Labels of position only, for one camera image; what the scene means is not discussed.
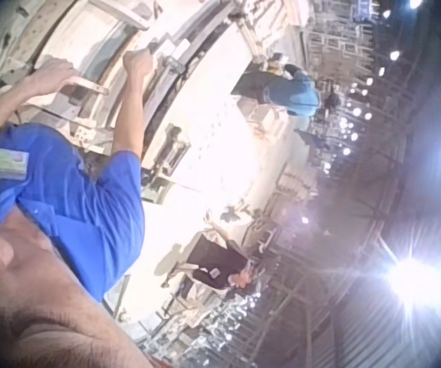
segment ceiling light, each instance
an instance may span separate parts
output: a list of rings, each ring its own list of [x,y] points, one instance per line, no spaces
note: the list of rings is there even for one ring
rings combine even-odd
[[[441,301],[441,275],[434,268],[414,258],[396,264],[387,279],[406,307]]]
[[[423,0],[410,0],[410,7],[412,9],[416,9],[421,5],[422,2]]]
[[[400,55],[401,53],[399,51],[392,51],[389,56],[392,61],[396,61]]]
[[[340,120],[340,128],[345,129],[348,127],[348,120],[346,117],[342,117]]]

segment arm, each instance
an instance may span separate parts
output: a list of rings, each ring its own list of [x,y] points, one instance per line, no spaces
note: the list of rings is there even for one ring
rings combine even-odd
[[[0,128],[24,102],[58,92],[75,75],[77,72],[68,61],[50,59],[44,63],[34,74],[0,96]]]
[[[112,153],[131,151],[142,156],[143,137],[143,85],[151,72],[153,62],[149,50],[126,53],[123,64],[128,73],[121,110],[114,129]]]
[[[293,64],[286,64],[284,66],[284,69],[287,73],[289,73],[292,77],[295,77],[295,75],[299,72],[301,72],[301,69]]]
[[[227,243],[230,240],[229,234],[227,234],[227,232],[219,225],[214,223],[214,221],[210,220],[209,224],[212,226],[213,230],[215,230],[220,235],[220,237],[225,241],[225,243]]]

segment person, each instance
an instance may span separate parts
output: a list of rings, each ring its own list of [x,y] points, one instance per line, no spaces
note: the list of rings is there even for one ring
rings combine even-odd
[[[0,96],[0,158],[28,153],[25,179],[0,173],[0,366],[151,366],[98,304],[143,244],[142,96],[153,62],[139,51],[123,64],[113,155],[96,182],[56,130],[3,127],[27,99],[68,84],[71,63],[51,59]]]
[[[313,146],[317,148],[318,150],[331,150],[331,146],[327,144],[326,139],[324,137],[319,137],[315,134],[306,132],[304,130],[300,129],[294,129],[294,132],[297,133],[297,135],[302,138],[305,144],[308,146]]]
[[[285,65],[292,79],[265,71],[242,75],[233,94],[257,100],[260,104],[286,107],[288,115],[312,117],[321,106],[321,96],[315,82],[293,64]]]
[[[201,234],[196,243],[201,256],[190,255],[187,262],[176,263],[163,288],[169,287],[169,280],[182,272],[216,290],[238,288],[244,289],[244,294],[254,294],[257,284],[251,262],[227,232],[211,220],[210,215],[207,215],[207,222],[225,241],[226,248]]]
[[[337,108],[341,105],[341,98],[337,95],[334,87],[331,86],[331,92],[324,99],[324,109],[328,110],[329,113],[337,111]]]

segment hand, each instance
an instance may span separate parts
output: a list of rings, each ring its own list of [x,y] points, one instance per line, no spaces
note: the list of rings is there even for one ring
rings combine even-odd
[[[212,210],[209,209],[206,214],[205,217],[203,218],[203,221],[206,222],[206,224],[211,225],[213,220],[212,220]]]
[[[153,69],[153,58],[148,48],[140,51],[128,51],[123,56],[123,65],[128,77],[144,79]]]
[[[70,79],[78,75],[70,61],[52,58],[32,75],[26,77],[22,84],[32,96],[44,96],[61,90],[70,83]]]

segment blue uniform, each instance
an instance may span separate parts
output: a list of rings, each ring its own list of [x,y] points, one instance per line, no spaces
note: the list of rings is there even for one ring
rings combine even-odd
[[[115,153],[93,181],[78,151],[40,124],[9,127],[0,148],[29,153],[25,180],[0,181],[0,223],[17,205],[52,240],[97,301],[140,255],[144,235],[140,160]]]
[[[272,103],[286,107],[289,115],[297,117],[312,117],[321,105],[315,82],[300,72],[292,80],[274,78],[268,85],[268,95]]]

